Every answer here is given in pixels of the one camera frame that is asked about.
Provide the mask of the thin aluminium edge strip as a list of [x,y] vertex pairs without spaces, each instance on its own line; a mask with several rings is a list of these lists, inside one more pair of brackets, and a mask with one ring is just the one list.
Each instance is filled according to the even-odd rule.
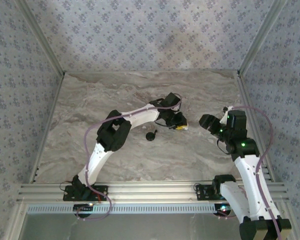
[[208,69],[170,69],[170,70],[102,70],[102,71],[65,71],[65,74],[112,74],[112,73],[159,73],[159,72],[167,72],[167,73],[172,73],[172,72],[238,72],[238,69],[213,69],[213,68],[208,68]]

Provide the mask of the aluminium mounting rail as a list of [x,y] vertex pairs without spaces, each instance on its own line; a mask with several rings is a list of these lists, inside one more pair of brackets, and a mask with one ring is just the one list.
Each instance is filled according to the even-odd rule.
[[[195,203],[194,181],[130,181],[107,182],[108,196],[113,203]],[[63,183],[23,184],[16,200],[21,203],[53,204],[63,201]]]

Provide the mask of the aluminium frame leg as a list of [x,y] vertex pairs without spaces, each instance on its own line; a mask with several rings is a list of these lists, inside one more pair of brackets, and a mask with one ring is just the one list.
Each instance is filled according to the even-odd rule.
[[289,219],[291,223],[291,231],[285,240],[300,240],[300,229],[297,223],[297,219],[294,215],[292,205],[289,202],[276,202],[278,211],[283,219]]
[[17,203],[11,212],[3,240],[18,240],[27,214],[28,204]]

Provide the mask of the black controller board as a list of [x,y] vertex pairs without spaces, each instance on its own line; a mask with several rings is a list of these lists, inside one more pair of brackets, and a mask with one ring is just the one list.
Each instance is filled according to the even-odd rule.
[[72,211],[78,219],[89,217],[92,214],[93,209],[94,205],[92,203],[74,204],[72,207]]
[[220,218],[235,218],[236,215],[232,212],[232,208],[229,204],[226,203],[215,203],[214,204],[216,212],[214,213],[215,216]]

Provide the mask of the aluminium side rail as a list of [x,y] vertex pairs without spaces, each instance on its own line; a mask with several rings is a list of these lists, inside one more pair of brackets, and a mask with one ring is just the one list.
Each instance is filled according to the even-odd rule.
[[[246,87],[245,81],[241,77],[239,71],[237,71],[236,73],[237,73],[237,86],[238,86],[238,90],[239,90],[239,93],[240,93],[241,102],[243,103],[244,106],[254,107],[254,105],[252,103],[252,100],[249,96],[249,92],[248,92],[248,89]],[[269,128],[269,123],[266,120],[266,117],[263,116],[263,114],[260,111],[254,110],[253,108],[252,109],[248,108],[246,110],[246,114],[247,114],[249,126],[251,128],[251,134],[252,134],[254,140],[257,143],[257,146],[258,146],[258,149],[259,149],[260,153],[263,154],[267,150],[269,142],[265,141],[263,136],[262,136],[262,132],[261,132],[261,129],[259,127],[258,117],[261,117],[262,120],[265,120],[267,128]],[[272,181],[272,182],[276,182],[277,179],[276,179],[276,176],[275,176],[275,173],[274,173],[274,170],[273,170],[273,166],[272,166],[272,163],[271,163],[271,157],[269,156],[268,153],[264,157],[262,162],[267,167],[267,170],[268,170],[267,180]]]
[[53,121],[54,111],[55,111],[55,108],[56,108],[56,104],[57,104],[57,101],[58,101],[58,97],[59,97],[59,94],[60,94],[60,90],[61,90],[61,87],[62,87],[62,83],[63,83],[64,77],[65,77],[65,74],[66,73],[63,72],[61,74],[61,77],[59,78],[59,83],[58,83],[56,91],[54,93],[53,102],[52,102],[51,107],[49,108],[48,119],[47,119],[46,124],[44,125],[43,138],[42,138],[42,140],[41,140],[41,142],[38,146],[38,152],[35,156],[35,160],[34,160],[34,163],[33,163],[33,166],[32,166],[31,174],[30,174],[29,181],[28,181],[29,184],[33,184],[33,183],[36,182],[37,170],[40,166],[41,156],[42,156],[42,153],[43,153],[44,148],[45,148],[45,144],[46,144],[46,141],[47,141],[49,131],[51,129],[51,124],[52,124],[52,121]]

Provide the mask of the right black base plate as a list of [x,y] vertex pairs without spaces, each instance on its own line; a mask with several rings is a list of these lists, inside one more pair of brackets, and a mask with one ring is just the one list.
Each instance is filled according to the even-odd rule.
[[214,187],[209,184],[195,183],[193,189],[198,201],[225,201],[221,195],[221,187]]

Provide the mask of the aluminium frame post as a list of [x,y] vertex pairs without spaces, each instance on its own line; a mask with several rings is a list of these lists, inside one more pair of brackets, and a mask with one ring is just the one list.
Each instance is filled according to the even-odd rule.
[[238,75],[240,77],[244,76],[248,71],[249,67],[256,58],[259,50],[261,49],[263,43],[265,42],[267,35],[272,29],[273,25],[276,23],[284,6],[287,4],[288,0],[273,0],[272,4],[265,15],[265,18],[257,31],[251,46],[249,47],[241,65],[238,69]]
[[38,44],[41,46],[52,68],[58,75],[63,77],[65,72],[63,71],[63,68],[59,63],[57,56],[53,52],[53,49],[51,48],[48,42],[48,39],[44,35],[44,32],[42,31],[39,23],[37,22],[35,15],[32,13],[27,1],[26,0],[14,0],[14,1],[17,7],[19,8],[22,16],[24,17],[25,21],[29,25],[32,33],[36,37]]

